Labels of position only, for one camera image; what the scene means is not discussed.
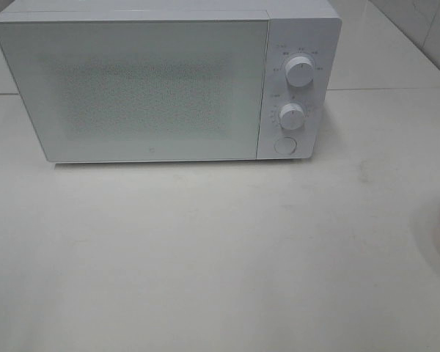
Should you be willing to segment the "round white door button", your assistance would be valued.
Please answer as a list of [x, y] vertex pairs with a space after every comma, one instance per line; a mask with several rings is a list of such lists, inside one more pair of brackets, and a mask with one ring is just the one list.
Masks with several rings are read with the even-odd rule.
[[283, 137], [274, 143], [274, 149], [280, 155], [292, 155], [296, 148], [297, 142], [291, 137]]

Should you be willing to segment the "white microwave door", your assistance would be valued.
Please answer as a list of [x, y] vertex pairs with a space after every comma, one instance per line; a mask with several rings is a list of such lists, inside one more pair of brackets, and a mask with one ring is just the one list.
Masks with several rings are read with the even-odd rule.
[[266, 21], [0, 23], [55, 163], [256, 156]]

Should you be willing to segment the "lower white timer knob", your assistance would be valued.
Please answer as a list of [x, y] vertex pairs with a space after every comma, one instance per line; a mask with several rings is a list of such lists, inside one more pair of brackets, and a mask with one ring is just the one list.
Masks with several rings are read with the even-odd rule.
[[286, 131], [294, 131], [304, 125], [305, 117], [305, 111], [300, 104], [288, 103], [279, 111], [279, 124]]

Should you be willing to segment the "upper white power knob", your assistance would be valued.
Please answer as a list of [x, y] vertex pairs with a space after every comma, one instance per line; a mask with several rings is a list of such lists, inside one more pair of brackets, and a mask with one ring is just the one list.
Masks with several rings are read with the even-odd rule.
[[314, 78], [315, 63], [310, 56], [300, 54], [285, 63], [285, 77], [292, 87], [304, 87]]

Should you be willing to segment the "white microwave oven body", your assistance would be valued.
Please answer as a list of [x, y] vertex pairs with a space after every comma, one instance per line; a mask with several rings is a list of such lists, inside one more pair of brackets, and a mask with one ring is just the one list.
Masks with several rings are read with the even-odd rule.
[[[196, 21], [266, 21], [268, 31], [256, 156], [187, 161], [309, 158], [342, 26], [327, 1], [14, 1], [0, 13], [0, 23]], [[313, 59], [315, 74], [308, 85], [298, 88], [287, 83], [285, 63], [300, 54]], [[300, 104], [306, 114], [304, 125], [294, 131], [286, 131], [279, 124], [279, 111], [288, 103]], [[296, 140], [294, 154], [275, 151], [274, 143], [283, 137]]]

